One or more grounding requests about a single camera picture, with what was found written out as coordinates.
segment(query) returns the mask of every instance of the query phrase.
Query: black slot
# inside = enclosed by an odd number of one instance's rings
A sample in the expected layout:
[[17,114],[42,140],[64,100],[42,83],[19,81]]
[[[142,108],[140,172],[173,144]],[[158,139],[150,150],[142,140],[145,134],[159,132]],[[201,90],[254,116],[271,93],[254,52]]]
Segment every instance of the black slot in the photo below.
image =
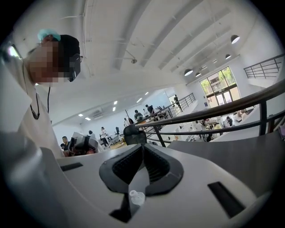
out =
[[208,187],[230,218],[236,216],[245,209],[245,207],[224,185],[222,185],[221,182],[208,184]]
[[81,163],[77,162],[77,163],[73,163],[70,165],[61,166],[61,170],[65,172],[68,170],[76,169],[76,168],[81,167],[81,166],[83,166],[83,165]]

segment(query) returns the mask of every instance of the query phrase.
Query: railing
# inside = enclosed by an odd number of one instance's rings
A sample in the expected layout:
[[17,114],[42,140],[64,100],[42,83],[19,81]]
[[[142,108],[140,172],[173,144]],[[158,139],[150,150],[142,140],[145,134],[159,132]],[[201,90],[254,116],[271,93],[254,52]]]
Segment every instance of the railing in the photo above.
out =
[[[172,118],[176,117],[178,114],[182,113],[183,110],[186,107],[189,107],[189,105],[192,104],[194,101],[195,101],[194,94],[191,93],[191,94],[187,95],[186,97],[180,99],[179,102],[174,103],[172,105],[169,105],[169,106],[155,112],[154,114],[144,118],[143,120],[137,122],[136,125],[138,127],[141,127],[141,124],[146,123],[146,122],[148,124],[150,124],[151,122],[157,122],[161,119],[172,119]],[[163,127],[164,127],[164,125],[160,125],[157,129],[160,130]],[[156,132],[156,128],[149,127],[149,126],[143,127],[142,129],[146,133]]]
[[281,68],[282,58],[285,54],[275,56],[273,58],[256,63],[252,66],[244,68],[248,78],[267,78],[277,77]]
[[[260,92],[251,94],[247,97],[241,98],[239,100],[233,101],[231,103],[214,107],[211,109],[203,110],[200,112],[195,112],[192,114],[187,114],[179,117],[172,118],[170,120],[159,120],[152,123],[140,124],[137,127],[153,127],[155,132],[146,132],[147,134],[157,134],[159,140],[151,139],[154,141],[160,141],[161,145],[165,147],[165,143],[171,143],[170,141],[164,141],[161,137],[162,134],[166,135],[198,135],[198,134],[216,134],[222,132],[230,132],[236,130],[247,129],[250,127],[260,126],[259,128],[259,135],[264,135],[266,132],[267,123],[269,123],[268,132],[273,132],[274,126],[276,125],[275,120],[278,118],[282,118],[285,116],[285,110],[267,117],[267,106],[266,101],[285,93],[285,79],[281,82],[274,84]],[[222,128],[218,130],[206,130],[206,131],[192,131],[192,132],[159,132],[158,127],[162,125],[170,125],[176,123],[184,123],[184,122],[191,122],[195,120],[203,120],[211,117],[226,115],[229,113],[233,113],[238,110],[243,110],[245,108],[260,105],[260,120],[239,125],[239,126],[232,126],[229,128]]]

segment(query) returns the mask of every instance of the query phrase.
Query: white machine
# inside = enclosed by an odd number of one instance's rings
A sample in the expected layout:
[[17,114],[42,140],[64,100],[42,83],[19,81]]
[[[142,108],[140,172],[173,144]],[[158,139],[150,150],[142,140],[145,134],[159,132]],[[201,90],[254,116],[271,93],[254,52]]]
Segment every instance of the white machine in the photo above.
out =
[[[0,135],[4,180],[45,227],[238,227],[263,202],[214,163],[172,149],[136,144],[56,160],[21,135]],[[141,206],[132,190],[145,195]]]

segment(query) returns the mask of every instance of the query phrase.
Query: ceiling light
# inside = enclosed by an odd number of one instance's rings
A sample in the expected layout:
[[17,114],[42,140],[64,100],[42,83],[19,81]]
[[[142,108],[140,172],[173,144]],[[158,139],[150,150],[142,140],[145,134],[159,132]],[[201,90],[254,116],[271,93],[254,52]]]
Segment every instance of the ceiling light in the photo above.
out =
[[9,47],[8,49],[10,56],[15,56],[20,58],[18,52],[15,50],[15,48],[13,46]]
[[226,54],[226,59],[229,59],[231,57],[231,55]]
[[192,69],[186,69],[186,70],[184,71],[184,76],[188,76],[188,75],[191,74],[192,72],[193,72]]
[[234,43],[236,43],[239,39],[240,39],[240,37],[239,37],[238,35],[232,35],[232,37],[231,37],[231,43],[234,44]]

